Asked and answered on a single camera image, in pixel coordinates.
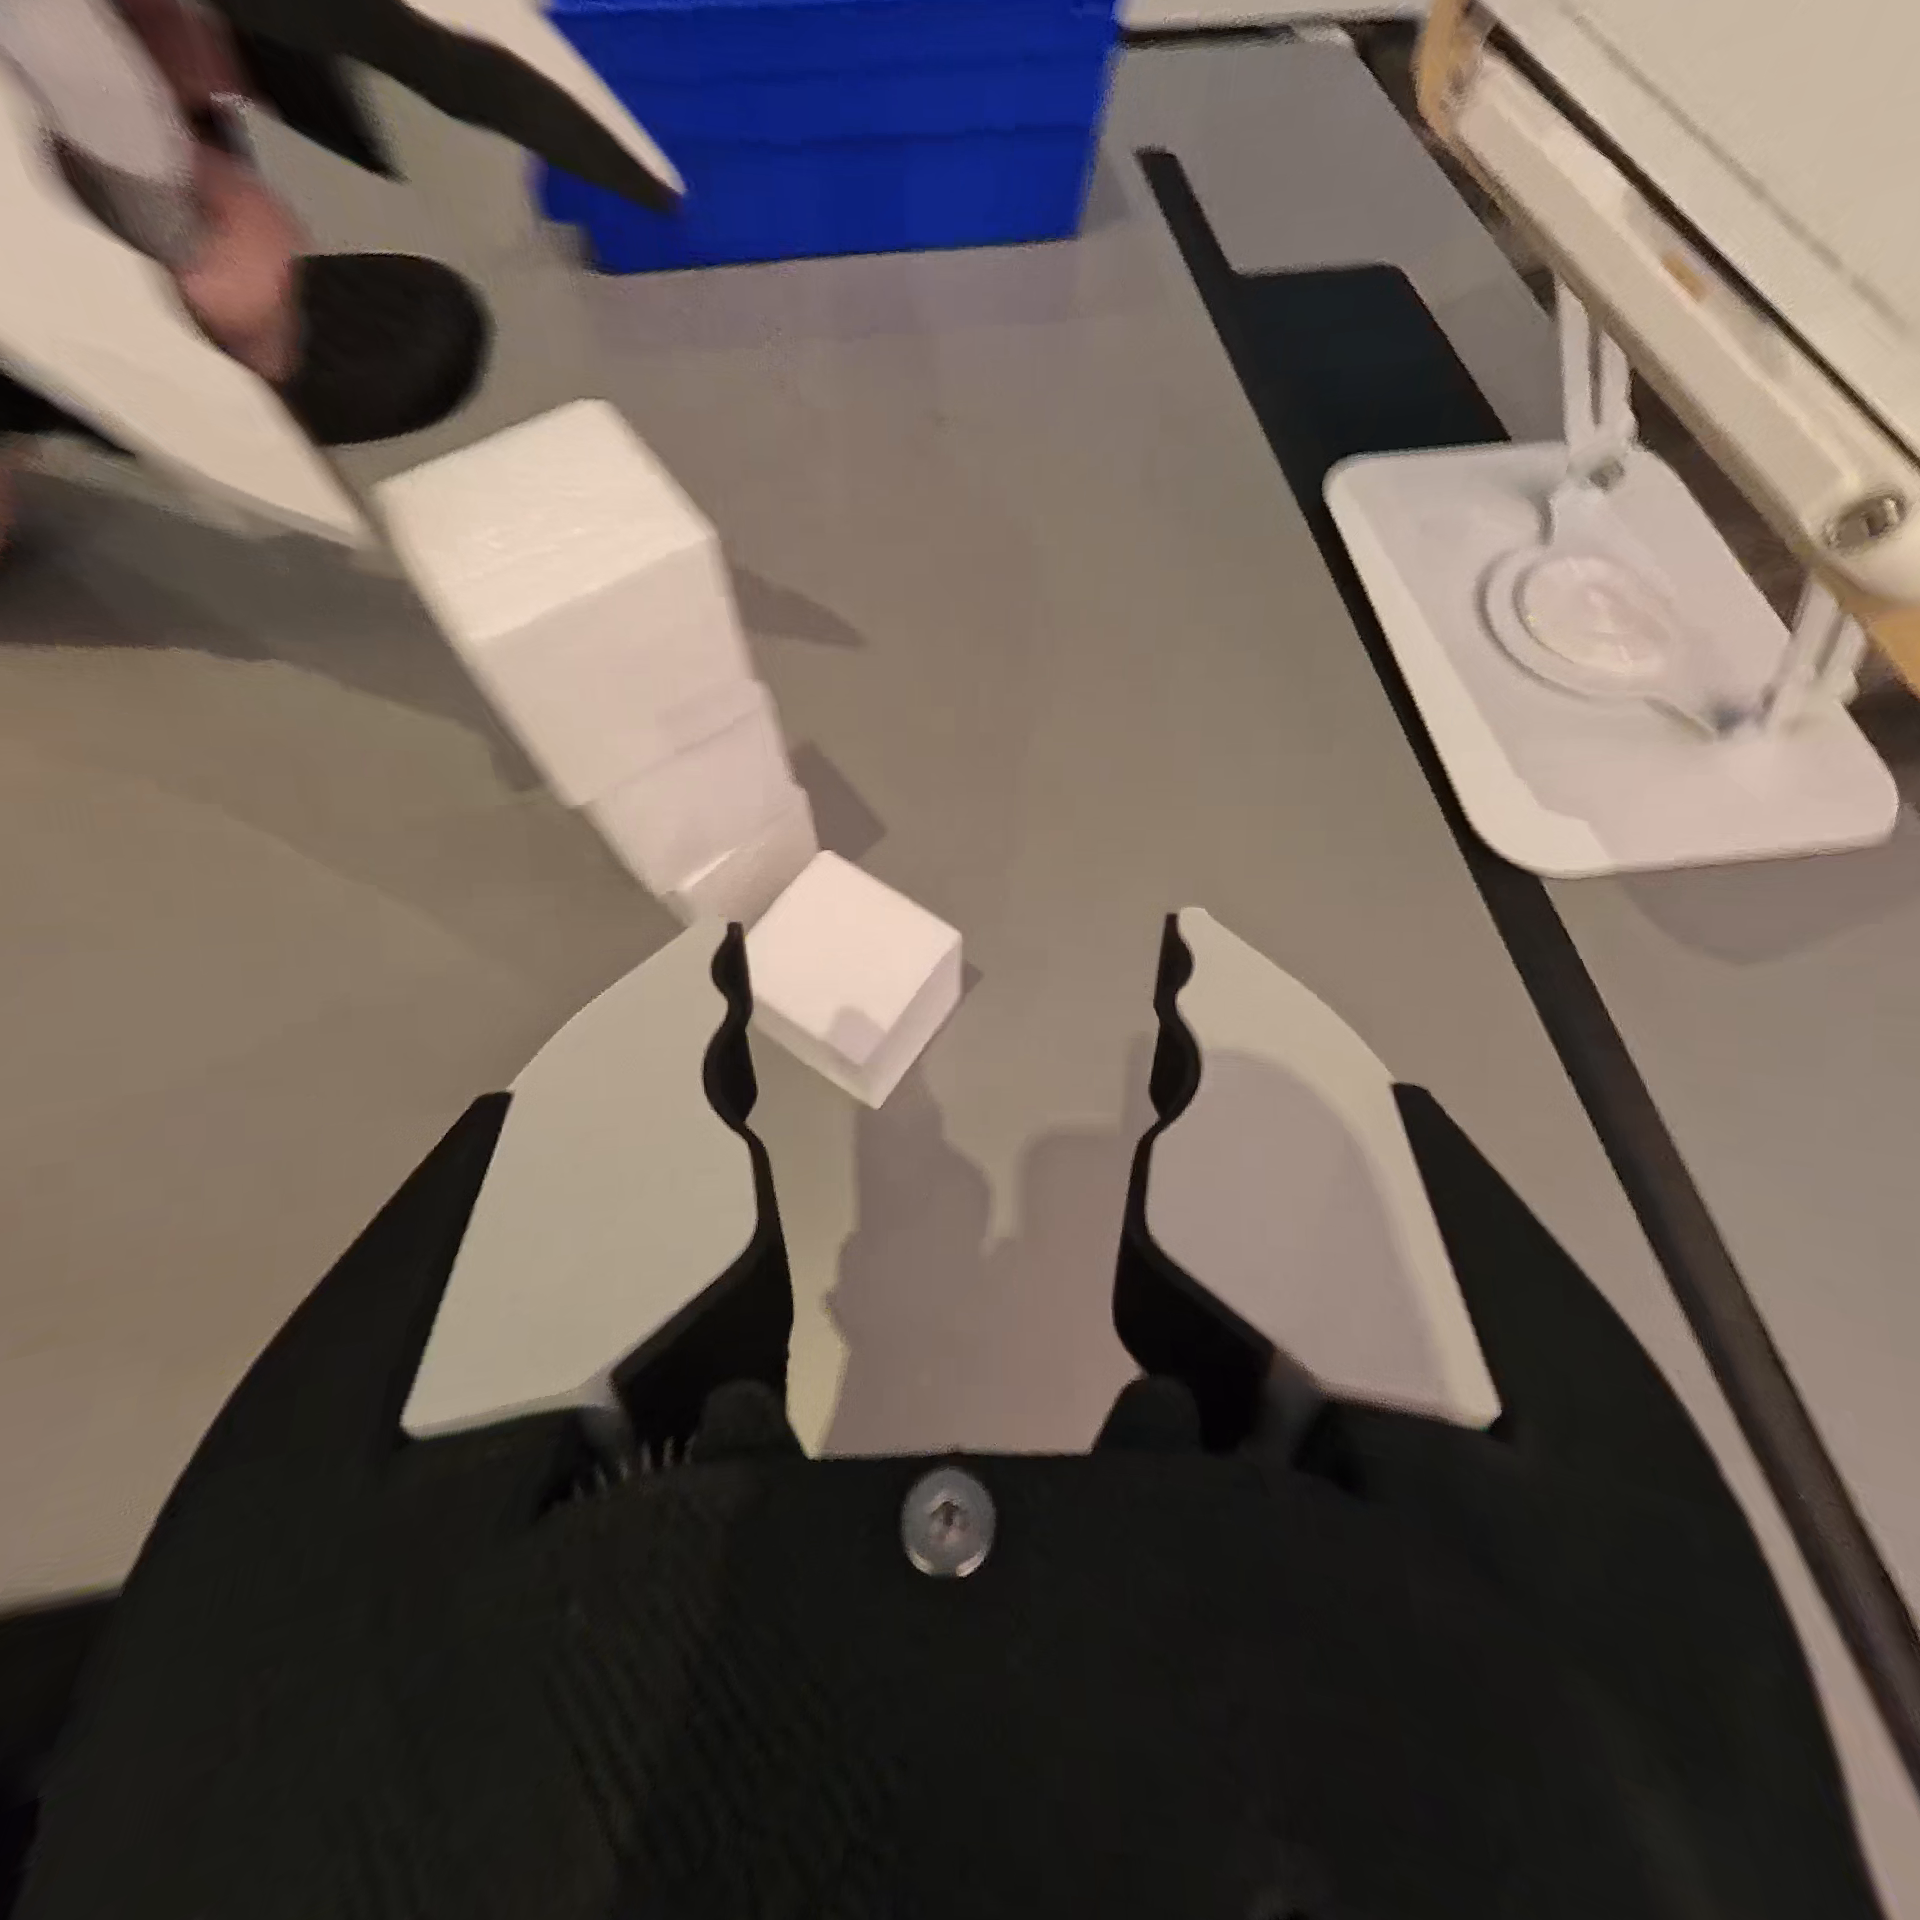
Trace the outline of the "blue plastic bin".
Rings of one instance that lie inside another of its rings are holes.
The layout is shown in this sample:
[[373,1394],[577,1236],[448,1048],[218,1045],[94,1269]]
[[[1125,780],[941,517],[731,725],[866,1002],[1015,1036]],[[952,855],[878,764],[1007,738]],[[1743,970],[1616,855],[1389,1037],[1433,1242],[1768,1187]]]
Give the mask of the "blue plastic bin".
[[1112,2],[577,2],[551,21],[677,164],[655,214],[561,168],[595,271],[1007,248],[1077,235]]

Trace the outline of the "printed instruction sheet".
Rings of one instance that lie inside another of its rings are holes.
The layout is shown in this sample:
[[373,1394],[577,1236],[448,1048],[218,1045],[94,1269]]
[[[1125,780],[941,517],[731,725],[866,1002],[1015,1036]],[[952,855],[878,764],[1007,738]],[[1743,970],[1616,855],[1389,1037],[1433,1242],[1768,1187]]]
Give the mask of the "printed instruction sheet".
[[1894,439],[1919,422],[1919,5],[1490,5]]

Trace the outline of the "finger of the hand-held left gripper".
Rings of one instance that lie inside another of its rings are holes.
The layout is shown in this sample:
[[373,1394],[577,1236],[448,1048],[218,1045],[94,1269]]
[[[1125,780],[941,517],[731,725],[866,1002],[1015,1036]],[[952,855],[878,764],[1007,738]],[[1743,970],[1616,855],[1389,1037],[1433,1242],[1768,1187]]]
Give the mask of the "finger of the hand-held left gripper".
[[439,111],[648,210],[677,210],[675,162],[539,5],[321,2],[319,48],[373,66]]
[[213,524],[378,544],[278,394],[192,323],[174,279],[69,189],[32,94],[3,80],[6,371],[139,459]]

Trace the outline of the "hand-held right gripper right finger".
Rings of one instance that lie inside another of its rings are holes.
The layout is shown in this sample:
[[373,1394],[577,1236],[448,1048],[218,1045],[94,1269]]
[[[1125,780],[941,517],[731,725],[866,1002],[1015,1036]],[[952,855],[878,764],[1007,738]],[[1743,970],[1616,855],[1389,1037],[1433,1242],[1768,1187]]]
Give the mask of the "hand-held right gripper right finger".
[[1402,1115],[1400,1082],[1221,918],[1166,916],[1150,1123],[1114,1324],[1183,1380],[1209,1445],[1286,1388],[1488,1431],[1502,1402]]

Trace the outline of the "wooden book stand white base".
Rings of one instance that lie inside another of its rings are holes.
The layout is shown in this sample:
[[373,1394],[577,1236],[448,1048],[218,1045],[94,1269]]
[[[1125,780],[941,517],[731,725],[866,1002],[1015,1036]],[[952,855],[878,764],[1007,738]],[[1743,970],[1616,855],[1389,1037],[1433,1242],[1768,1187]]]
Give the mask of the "wooden book stand white base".
[[1433,5],[1427,125],[1554,274],[1561,428],[1343,461],[1326,501],[1469,820],[1559,879],[1872,847],[1850,715],[1915,683],[1894,439],[1490,5]]

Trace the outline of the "person's left hand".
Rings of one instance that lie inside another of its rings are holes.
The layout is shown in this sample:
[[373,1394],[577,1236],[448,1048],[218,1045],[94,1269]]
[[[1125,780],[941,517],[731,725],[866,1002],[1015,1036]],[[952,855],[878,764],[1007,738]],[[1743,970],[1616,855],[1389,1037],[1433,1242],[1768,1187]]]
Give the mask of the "person's left hand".
[[305,232],[250,168],[223,164],[200,181],[200,240],[176,270],[187,311],[233,362],[285,387],[297,371]]

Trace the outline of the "white hard foam cube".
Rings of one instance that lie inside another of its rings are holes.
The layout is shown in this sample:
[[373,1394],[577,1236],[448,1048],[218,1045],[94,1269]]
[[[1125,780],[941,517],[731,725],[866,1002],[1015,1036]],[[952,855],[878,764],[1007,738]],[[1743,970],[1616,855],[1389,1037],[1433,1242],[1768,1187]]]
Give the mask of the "white hard foam cube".
[[583,816],[664,896],[759,838],[798,789],[773,692],[742,678],[677,709],[649,758]]
[[747,931],[747,967],[759,1034],[871,1110],[966,994],[963,935],[831,850]]
[[677,752],[753,676],[718,532],[607,400],[373,491],[424,607],[569,806]]
[[689,925],[714,922],[753,927],[818,853],[813,811],[801,805],[781,813],[753,840],[670,882],[662,902]]

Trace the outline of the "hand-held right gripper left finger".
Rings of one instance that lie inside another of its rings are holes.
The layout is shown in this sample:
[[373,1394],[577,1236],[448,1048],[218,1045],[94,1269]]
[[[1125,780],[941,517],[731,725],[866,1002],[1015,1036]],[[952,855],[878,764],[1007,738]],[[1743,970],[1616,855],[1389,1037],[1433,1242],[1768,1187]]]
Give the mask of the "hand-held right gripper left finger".
[[750,1021],[745,936],[702,923],[520,1071],[403,1405],[410,1438],[569,1413],[682,1445],[717,1390],[747,1380],[787,1411],[795,1303]]

